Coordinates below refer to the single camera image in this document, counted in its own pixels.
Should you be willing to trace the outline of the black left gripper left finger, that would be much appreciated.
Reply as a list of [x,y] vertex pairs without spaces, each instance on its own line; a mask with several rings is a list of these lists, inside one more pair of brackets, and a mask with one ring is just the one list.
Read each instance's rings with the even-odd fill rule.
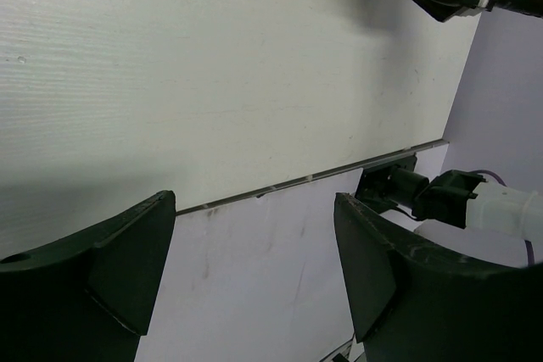
[[1,261],[3,361],[133,361],[147,335],[176,196]]

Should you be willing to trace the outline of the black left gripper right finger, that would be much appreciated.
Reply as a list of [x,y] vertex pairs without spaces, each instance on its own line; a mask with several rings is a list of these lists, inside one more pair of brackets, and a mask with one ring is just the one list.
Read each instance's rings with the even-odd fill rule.
[[542,268],[455,252],[347,193],[333,223],[355,338],[370,361],[539,361]]

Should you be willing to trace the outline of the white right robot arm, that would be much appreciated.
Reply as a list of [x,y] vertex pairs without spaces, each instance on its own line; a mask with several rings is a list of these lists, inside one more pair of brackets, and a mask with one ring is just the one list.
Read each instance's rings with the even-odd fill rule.
[[[439,22],[468,12],[494,8],[539,18],[542,0],[412,0]],[[418,221],[437,220],[460,229],[494,231],[524,241],[528,264],[533,245],[542,241],[542,196],[520,192],[499,181],[489,182],[481,170],[449,170],[433,180],[412,171],[389,172],[384,196],[407,207]]]

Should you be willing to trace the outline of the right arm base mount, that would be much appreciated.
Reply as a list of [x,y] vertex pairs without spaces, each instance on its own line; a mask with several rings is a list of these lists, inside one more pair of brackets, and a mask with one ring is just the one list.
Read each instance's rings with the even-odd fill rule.
[[429,178],[415,171],[417,156],[371,166],[361,174],[355,198],[377,214],[405,207],[429,185]]

